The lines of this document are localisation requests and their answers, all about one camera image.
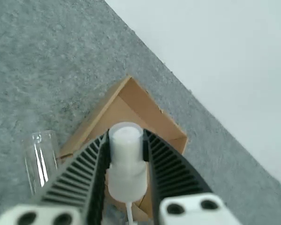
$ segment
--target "white wall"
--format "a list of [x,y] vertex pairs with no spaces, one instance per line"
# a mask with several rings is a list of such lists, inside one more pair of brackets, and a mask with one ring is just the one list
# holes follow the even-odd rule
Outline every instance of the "white wall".
[[106,0],[281,182],[281,0]]

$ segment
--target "cardboard flap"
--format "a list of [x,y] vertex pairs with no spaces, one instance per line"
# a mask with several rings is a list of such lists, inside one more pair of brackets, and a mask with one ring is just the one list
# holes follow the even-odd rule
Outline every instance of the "cardboard flap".
[[125,84],[130,80],[130,78],[130,76],[125,77],[123,80],[114,84],[108,90],[104,99],[99,102],[99,105],[96,107],[96,109],[82,121],[76,132],[63,145],[60,150],[61,156],[73,153],[81,148],[94,126],[108,109],[109,105],[117,97],[118,93],[122,90]]
[[161,110],[151,96],[134,80],[130,79],[119,96],[165,140],[186,135],[166,113]]

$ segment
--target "gray felt surface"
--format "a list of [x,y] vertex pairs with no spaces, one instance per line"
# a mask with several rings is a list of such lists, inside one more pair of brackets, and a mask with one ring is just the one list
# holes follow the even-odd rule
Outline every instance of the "gray felt surface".
[[243,224],[281,225],[281,185],[103,0],[0,2],[0,213],[30,193],[21,137],[53,129],[62,145],[126,72],[187,132],[185,157]]

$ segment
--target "cardboard box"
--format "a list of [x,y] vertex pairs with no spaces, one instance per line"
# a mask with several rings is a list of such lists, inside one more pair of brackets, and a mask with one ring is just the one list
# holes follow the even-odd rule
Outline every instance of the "cardboard box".
[[[151,130],[181,154],[185,149],[186,134],[171,117],[158,107],[148,92],[135,79],[127,76],[113,85],[94,112],[83,120],[76,132],[62,147],[61,155],[71,156],[88,141],[101,135],[114,124],[123,121],[134,122]],[[134,204],[152,218],[150,185],[148,185],[143,199]],[[116,206],[125,210],[124,204],[117,202]]]

